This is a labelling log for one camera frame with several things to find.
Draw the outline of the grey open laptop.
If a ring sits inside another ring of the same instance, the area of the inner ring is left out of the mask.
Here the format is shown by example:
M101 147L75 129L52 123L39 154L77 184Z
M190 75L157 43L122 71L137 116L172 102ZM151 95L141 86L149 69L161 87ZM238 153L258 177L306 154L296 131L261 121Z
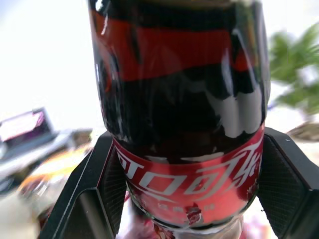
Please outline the grey open laptop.
M0 121L0 162L38 149L58 136L44 107Z

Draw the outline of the yellow and white package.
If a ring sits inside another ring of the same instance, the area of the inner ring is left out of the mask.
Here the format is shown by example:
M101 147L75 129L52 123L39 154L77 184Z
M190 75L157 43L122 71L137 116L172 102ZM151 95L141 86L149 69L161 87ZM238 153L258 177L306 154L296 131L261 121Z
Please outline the yellow and white package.
M84 145L74 151L54 154L24 179L18 194L34 218L39 219L53 208L69 176L91 150L92 147Z

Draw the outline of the green plant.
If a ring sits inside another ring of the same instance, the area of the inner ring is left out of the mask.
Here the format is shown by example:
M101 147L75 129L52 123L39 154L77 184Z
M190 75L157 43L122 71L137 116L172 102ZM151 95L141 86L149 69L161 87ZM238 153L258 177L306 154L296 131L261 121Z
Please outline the green plant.
M306 116L319 114L319 22L299 38L277 32L270 43L271 78L289 87L275 104L300 109Z

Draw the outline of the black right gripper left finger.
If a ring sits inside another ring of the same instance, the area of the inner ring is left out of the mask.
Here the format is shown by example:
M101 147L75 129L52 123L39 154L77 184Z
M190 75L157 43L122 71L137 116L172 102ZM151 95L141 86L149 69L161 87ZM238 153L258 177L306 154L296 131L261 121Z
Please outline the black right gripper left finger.
M125 175L108 132L73 170L39 239L116 239Z

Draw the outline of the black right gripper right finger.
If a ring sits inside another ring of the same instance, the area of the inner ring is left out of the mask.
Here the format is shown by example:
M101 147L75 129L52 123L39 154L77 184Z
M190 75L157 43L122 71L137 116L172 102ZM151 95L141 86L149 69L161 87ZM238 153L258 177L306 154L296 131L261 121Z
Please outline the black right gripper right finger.
M319 167L287 136L265 135L259 182L278 239L319 239Z

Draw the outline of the cola bottle with red label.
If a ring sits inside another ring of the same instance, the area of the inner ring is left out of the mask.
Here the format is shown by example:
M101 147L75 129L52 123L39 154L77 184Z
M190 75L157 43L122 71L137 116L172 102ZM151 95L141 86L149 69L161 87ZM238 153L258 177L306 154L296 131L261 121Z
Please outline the cola bottle with red label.
M261 0L87 0L104 124L135 204L204 230L255 196L270 94Z

